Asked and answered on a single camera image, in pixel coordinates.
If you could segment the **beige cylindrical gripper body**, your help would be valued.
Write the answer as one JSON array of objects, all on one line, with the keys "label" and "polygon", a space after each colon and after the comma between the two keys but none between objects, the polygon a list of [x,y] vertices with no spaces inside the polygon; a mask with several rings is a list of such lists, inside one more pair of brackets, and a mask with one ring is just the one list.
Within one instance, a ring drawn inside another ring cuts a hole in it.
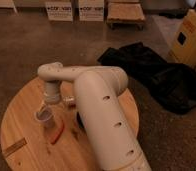
[{"label": "beige cylindrical gripper body", "polygon": [[60,81],[44,83],[44,101],[48,104],[57,104],[61,100]]}]

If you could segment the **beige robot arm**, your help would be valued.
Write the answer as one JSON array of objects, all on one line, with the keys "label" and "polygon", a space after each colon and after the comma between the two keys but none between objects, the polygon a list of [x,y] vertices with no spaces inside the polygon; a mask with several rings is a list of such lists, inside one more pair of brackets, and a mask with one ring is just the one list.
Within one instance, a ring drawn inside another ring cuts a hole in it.
[{"label": "beige robot arm", "polygon": [[122,68],[54,62],[39,66],[37,74],[49,104],[60,102],[63,81],[73,84],[77,110],[103,171],[152,171],[118,100],[128,85]]}]

